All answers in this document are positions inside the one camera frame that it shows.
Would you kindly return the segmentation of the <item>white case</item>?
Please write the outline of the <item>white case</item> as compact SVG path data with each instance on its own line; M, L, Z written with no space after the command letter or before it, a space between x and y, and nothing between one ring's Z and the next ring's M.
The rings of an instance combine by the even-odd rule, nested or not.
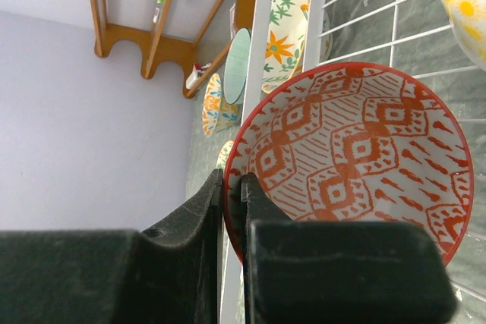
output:
M194 69L185 81L185 87L189 90L197 82L200 77L200 72L198 69Z

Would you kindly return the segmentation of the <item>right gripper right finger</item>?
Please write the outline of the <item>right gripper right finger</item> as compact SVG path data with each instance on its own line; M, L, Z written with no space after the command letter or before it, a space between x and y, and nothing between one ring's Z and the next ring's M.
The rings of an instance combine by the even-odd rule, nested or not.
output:
M403 222L295 222L241 179L248 323L447 323L458 303L427 232Z

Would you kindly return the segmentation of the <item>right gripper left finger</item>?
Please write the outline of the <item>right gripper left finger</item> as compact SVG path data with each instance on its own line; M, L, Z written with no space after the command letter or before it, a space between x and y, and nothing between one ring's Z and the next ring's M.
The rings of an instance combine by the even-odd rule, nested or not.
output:
M216 323L222 171L144 231L4 231L3 323Z

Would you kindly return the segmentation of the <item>red patterned bowl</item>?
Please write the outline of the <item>red patterned bowl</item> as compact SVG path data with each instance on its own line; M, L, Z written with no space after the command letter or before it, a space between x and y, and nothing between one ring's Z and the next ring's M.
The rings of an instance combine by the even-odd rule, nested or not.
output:
M467 231L474 168L458 121L422 82L367 62L313 68L242 123L224 171L224 216L241 252L241 177L294 221L404 221L445 263Z

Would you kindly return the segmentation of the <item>green white pen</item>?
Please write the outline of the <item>green white pen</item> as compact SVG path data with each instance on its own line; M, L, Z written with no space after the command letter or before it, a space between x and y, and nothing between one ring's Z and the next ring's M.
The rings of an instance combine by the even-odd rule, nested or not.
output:
M153 23L156 24L159 20L161 9L163 8L165 0L156 0L156 7L153 15Z

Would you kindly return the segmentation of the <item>wooden shelf rack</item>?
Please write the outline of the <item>wooden shelf rack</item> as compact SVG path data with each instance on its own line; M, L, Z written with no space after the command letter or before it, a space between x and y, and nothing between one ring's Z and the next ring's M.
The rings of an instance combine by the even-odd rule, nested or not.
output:
M153 31L140 30L118 24L111 24L107 19L106 0L90 0L95 32L94 52L100 58L109 56L112 47L121 40L137 44L141 51L140 74L150 79L156 73L157 67L163 62L175 62L183 70L184 77L189 77L194 66L194 56L197 44L206 33L208 26L220 9L224 0L216 0L204 21L196 40L193 42L163 35L163 27L169 14L172 0L165 0L162 6L161 18L155 23ZM235 0L234 25L251 29L254 20L256 0Z

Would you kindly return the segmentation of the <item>light teal bowl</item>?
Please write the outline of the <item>light teal bowl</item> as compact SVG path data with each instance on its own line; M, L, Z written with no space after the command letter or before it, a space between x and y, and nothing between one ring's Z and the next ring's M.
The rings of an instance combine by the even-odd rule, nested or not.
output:
M251 32L241 28L232 39L223 76L223 95L230 105L243 102L251 46Z

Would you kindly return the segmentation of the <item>leaf and orange flower bowl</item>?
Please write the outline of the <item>leaf and orange flower bowl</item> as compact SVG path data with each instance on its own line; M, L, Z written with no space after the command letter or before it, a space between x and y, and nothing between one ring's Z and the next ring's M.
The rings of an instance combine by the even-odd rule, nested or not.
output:
M226 162L228 160L229 154L230 154L232 147L233 147L233 143L234 143L233 140L228 140L223 144L221 150L219 151L219 155L217 157L217 160L216 160L216 168L222 169L222 170L225 169Z

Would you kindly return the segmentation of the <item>blue orange floral bowl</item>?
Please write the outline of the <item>blue orange floral bowl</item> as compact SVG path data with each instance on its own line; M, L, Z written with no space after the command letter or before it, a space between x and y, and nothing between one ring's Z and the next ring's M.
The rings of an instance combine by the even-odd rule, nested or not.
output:
M205 137L229 129L239 120L239 109L228 104L222 92L220 76L213 74L204 93L202 108L202 128Z

